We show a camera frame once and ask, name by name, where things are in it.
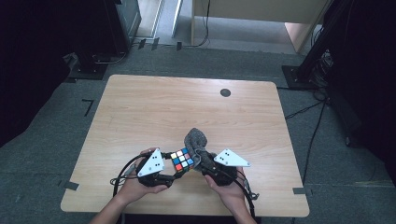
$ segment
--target gray cloth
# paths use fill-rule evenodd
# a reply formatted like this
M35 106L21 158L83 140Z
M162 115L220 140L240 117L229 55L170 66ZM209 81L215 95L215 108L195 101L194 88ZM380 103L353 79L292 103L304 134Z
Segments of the gray cloth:
M209 153L206 151L205 147L207 144L207 139L203 132L193 128L184 138L184 145L189 150L189 154L194 161L194 170L201 172L202 166L212 167L213 160L209 158Z

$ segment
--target black tape mark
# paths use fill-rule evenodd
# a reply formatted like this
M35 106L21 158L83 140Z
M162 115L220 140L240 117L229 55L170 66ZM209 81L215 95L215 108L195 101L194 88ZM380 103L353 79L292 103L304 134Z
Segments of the black tape mark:
M142 49L143 47L145 47L146 44L146 39L142 39L139 43L139 48L138 49Z
M176 51L181 50L181 42L177 42Z
M86 100L86 99L82 99L82 102L90 102L90 105L88 106L87 111L85 112L84 117L87 117L88 113L90 113L91 107L93 105L94 100Z
M305 188L293 188L294 194L305 194Z
M58 184L59 187L64 188L64 189L72 189L72 190L77 190L79 187L79 184L70 182L68 180L61 180Z
M159 37L157 37L157 38L154 39L154 43L152 43L151 50L157 49L157 47L158 47L158 42L160 42L160 38L159 38Z

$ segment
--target rubik's cube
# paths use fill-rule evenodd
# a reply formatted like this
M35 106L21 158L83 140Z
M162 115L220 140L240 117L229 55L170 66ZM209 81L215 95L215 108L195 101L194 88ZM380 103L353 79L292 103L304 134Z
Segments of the rubik's cube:
M188 172L193 168L194 161L190 157L189 151L186 148L172 153L171 159L177 173Z

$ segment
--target table top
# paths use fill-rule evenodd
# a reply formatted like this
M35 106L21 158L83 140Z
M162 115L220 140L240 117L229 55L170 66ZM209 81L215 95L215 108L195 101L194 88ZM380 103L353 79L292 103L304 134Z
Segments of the table top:
M231 95L220 94L227 89ZM185 77L113 75L93 118L61 203L68 212L99 212L111 199L110 179L140 151L184 147L192 128L201 130L206 150L229 148L251 166L244 168L255 193L257 217L306 217L302 188L286 121L272 82ZM161 174L175 173L164 161ZM173 186L130 204L126 213L230 216L202 175L189 171Z

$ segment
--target wire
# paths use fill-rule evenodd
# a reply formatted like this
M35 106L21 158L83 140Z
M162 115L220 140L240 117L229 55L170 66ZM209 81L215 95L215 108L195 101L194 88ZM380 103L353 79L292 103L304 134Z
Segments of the wire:
M207 2L206 22L204 21L204 17L203 17L204 27L206 29L206 35L205 35L204 40L201 42L201 44L192 46L194 48L201 47L206 42L206 40L209 38L209 26L208 26L209 11L210 11L210 0Z
M113 64L113 63L119 63L120 61L122 61L122 59L125 58L125 55L126 55L126 52L124 52L123 55L122 55L122 57L121 57L120 59L116 60L115 62L108 62L108 63L94 62L94 63L97 63L97 64Z
M318 103L316 103L316 104L314 104L314 105L311 105L311 106L308 106L308 107L306 107L306 108L304 108L304 109L301 109L301 110L299 110L299 111L297 111L297 112L295 112L295 113L292 113L292 114L290 114L290 115L287 115L287 116L285 117L285 119L291 119L291 118L293 118L294 116L296 116L296 115L298 115L298 114L302 114L302 113L306 112L307 110L309 110L309 109L312 108L312 107L315 107L315 106L317 106L317 105L320 105L321 103L323 103L323 102L318 102Z
M237 172L238 172L239 174L241 174L241 175L244 177L244 179L242 179L242 178L240 178L240 177L238 176L238 178L240 178L241 180L244 181L245 186L246 186L246 188L247 188L248 195L250 196L250 199L252 199L252 200L257 200L257 199L259 198L259 196L260 196L260 193L257 193L257 194L256 194L256 193L253 193L253 192L251 191L251 188L250 188L250 185L249 185L249 183L248 183L247 177L246 177L242 172L240 172L240 171L238 171L238 170L237 170Z
M311 47L315 44L315 42L317 42L317 36L318 36L319 34L321 34L322 31L323 31L323 26L320 27L320 29L317 31L317 33L315 34L315 36L314 36L314 31L312 31L312 33L311 33Z
M136 179L136 178L137 178L137 176L128 177L127 175L123 175L123 176L120 176L120 177L117 177L117 178L112 178L110 180L110 184L114 186L114 185L116 185L116 181L119 180L118 186L122 186L123 182L125 182L125 180L127 180L127 179Z
M256 218L256 214L254 211L254 204L253 201L251 201L250 195L248 194L248 191L241 185L241 183L239 183L239 181L237 179L233 179L230 175L228 175L227 173L225 173L222 170L219 170L222 174L226 175L227 177L231 178L233 180L233 182L239 186L239 188L244 192L245 197L247 198L247 203L249 205L250 208L250 215L255 219Z
M119 190L119 185L120 185L120 178L122 177L122 174L124 173L124 171L132 164L132 162L134 162L135 160L145 157L149 155L149 153L145 153L145 154L140 154L136 157L134 157L133 159L131 159L130 161L128 161L128 163L126 163L126 165L122 168L122 170L120 171L119 175L116 178L116 181L114 183L114 189L113 189L113 197L116 196L118 190Z
M343 46L345 45L345 43L347 42L347 29L349 26L349 21L350 21L350 14L352 12L352 8L353 8L353 4L355 3L355 0L352 0L352 3L350 4L350 8L349 8L349 12L347 14L347 19L346 19L346 34L344 36L344 43Z
M303 185L305 184L306 171L308 170L308 163L309 163L309 157L311 155L312 144L314 143L315 136L317 135L318 127L319 127L321 118L323 116L324 107L326 106L325 101L323 101L322 103L323 103L323 107L321 108L321 111L320 111L318 123L317 123L317 126L315 127L314 133L312 134L311 141L309 142L308 151L306 152L305 167L304 167L304 173L303 173Z

